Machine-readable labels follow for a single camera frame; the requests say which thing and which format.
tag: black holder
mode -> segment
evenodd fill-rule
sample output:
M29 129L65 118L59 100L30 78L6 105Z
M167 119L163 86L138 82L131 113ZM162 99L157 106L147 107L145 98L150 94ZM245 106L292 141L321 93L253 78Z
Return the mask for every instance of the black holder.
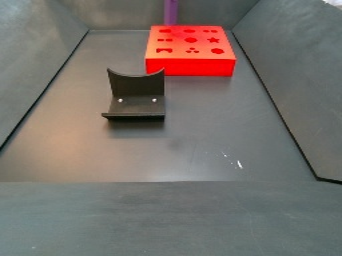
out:
M165 118L165 70L146 76L127 76L107 69L113 102L107 119Z

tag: red block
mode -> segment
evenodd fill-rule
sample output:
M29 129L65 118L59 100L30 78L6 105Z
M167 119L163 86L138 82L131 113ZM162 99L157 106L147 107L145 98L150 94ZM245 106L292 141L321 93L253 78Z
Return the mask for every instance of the red block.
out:
M153 26L145 58L169 76L232 76L237 62L221 26Z

